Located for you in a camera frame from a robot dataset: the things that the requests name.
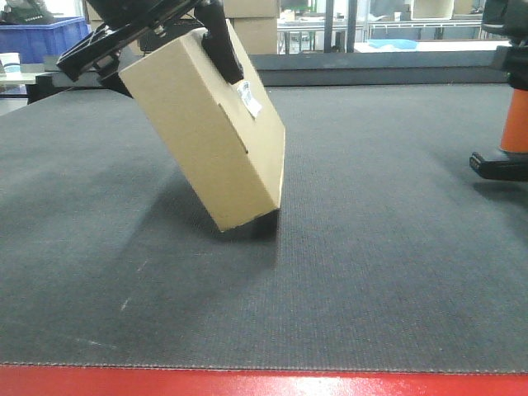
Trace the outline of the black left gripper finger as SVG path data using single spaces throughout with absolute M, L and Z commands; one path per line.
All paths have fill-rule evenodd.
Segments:
M 106 89 L 118 92 L 126 97 L 132 97 L 122 81 L 119 72 L 133 63 L 133 53 L 130 49 L 121 49 L 96 61 L 94 69 L 98 73 L 97 81 Z
M 233 48 L 223 2 L 199 1 L 194 14 L 207 29 L 202 46 L 224 80 L 229 84 L 243 80 L 243 66 Z

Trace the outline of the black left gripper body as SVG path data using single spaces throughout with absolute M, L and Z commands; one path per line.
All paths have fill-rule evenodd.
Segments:
M 75 82 L 85 72 L 95 70 L 96 61 L 124 49 L 145 31 L 162 32 L 167 20 L 182 17 L 194 9 L 198 2 L 191 0 L 90 1 L 88 4 L 101 17 L 102 24 L 61 54 L 57 67 Z

